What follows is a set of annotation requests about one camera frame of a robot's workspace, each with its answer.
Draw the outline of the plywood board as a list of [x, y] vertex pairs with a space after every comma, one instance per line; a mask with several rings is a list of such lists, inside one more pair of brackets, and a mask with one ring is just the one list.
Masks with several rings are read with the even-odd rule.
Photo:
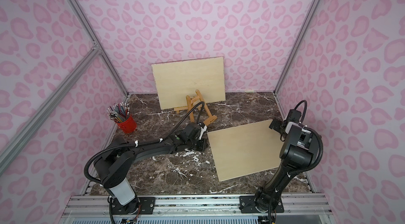
[[196, 90], [206, 102], [226, 99], [222, 57], [153, 64], [152, 69], [162, 110], [186, 106], [186, 96]]
[[219, 181], [277, 168], [283, 142], [273, 120], [208, 132]]

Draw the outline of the wooden easel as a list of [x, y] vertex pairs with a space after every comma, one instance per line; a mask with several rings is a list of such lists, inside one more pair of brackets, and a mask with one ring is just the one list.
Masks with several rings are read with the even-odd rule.
[[187, 107], [187, 106], [183, 106], [183, 107], [174, 108], [174, 111], [175, 111], [177, 114], [179, 114], [180, 111], [183, 111], [183, 110], [188, 110], [188, 107]]
[[[190, 97], [189, 95], [186, 96], [187, 111], [190, 113], [189, 117], [190, 117], [191, 122], [195, 122], [194, 114], [192, 112], [193, 105], [196, 105], [197, 101], [205, 102], [205, 99], [203, 98], [201, 92], [199, 90], [196, 90], [195, 92], [196, 92], [196, 96], [193, 98]], [[198, 107], [198, 110], [199, 110], [199, 115], [197, 117], [197, 120], [199, 120], [200, 114], [203, 111], [205, 111], [207, 113], [208, 118], [203, 121], [204, 125], [206, 125], [207, 127], [217, 119], [216, 115], [212, 115], [212, 113], [210, 112], [206, 103], [204, 103], [204, 105], [200, 105]]]

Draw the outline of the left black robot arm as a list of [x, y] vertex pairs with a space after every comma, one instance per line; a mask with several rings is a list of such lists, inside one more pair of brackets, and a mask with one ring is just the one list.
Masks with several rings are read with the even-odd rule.
[[191, 122], [184, 129], [173, 129], [164, 138], [152, 141], [113, 140], [107, 148], [92, 156], [83, 173], [85, 177], [101, 185], [109, 194], [111, 214], [138, 214], [149, 207], [142, 203], [127, 179], [132, 166], [152, 157], [175, 154], [186, 150], [203, 152], [207, 126]]

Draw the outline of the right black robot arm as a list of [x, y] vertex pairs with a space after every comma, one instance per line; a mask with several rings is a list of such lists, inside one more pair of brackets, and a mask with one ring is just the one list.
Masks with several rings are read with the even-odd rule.
[[275, 175], [255, 194], [255, 207], [260, 212], [274, 212], [290, 181], [314, 169], [323, 157], [322, 137], [302, 124], [305, 114], [305, 111], [291, 109], [285, 120], [273, 120], [269, 126], [280, 134], [284, 144], [279, 154], [281, 163]]

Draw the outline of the red metal bucket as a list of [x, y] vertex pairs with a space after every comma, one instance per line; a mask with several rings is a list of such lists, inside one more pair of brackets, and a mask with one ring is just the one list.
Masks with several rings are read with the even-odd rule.
[[136, 131], [137, 129], [137, 123], [133, 119], [133, 117], [130, 115], [129, 118], [122, 122], [122, 123], [117, 123], [117, 127], [122, 130], [123, 133], [125, 134], [130, 134]]

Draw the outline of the coloured pencils bundle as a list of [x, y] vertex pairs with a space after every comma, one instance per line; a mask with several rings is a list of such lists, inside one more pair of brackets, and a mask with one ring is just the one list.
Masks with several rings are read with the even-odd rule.
[[116, 103], [107, 108], [108, 117], [116, 123], [123, 123], [130, 117], [130, 107], [128, 103]]

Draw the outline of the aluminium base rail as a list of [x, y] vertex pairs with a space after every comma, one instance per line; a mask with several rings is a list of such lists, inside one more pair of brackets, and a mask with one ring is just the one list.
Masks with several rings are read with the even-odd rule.
[[334, 224], [331, 207], [322, 193], [285, 193], [277, 213], [255, 209], [252, 194], [147, 195], [140, 214], [109, 214], [106, 196], [74, 196], [61, 224]]

